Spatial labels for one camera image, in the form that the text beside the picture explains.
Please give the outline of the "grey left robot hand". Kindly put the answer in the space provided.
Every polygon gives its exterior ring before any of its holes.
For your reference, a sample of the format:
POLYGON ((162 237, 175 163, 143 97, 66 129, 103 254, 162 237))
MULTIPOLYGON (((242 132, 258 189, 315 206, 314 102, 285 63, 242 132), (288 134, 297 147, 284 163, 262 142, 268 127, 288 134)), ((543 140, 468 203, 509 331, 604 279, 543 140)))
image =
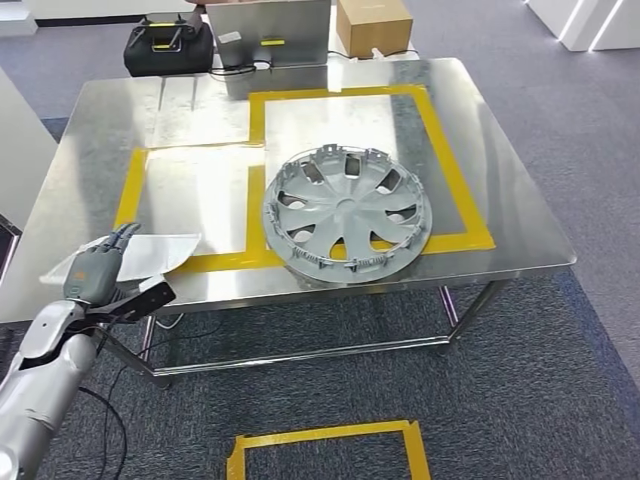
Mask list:
POLYGON ((63 284, 65 299, 104 306, 117 296, 117 279, 129 241, 140 228, 122 224, 96 246, 77 254, 63 284))

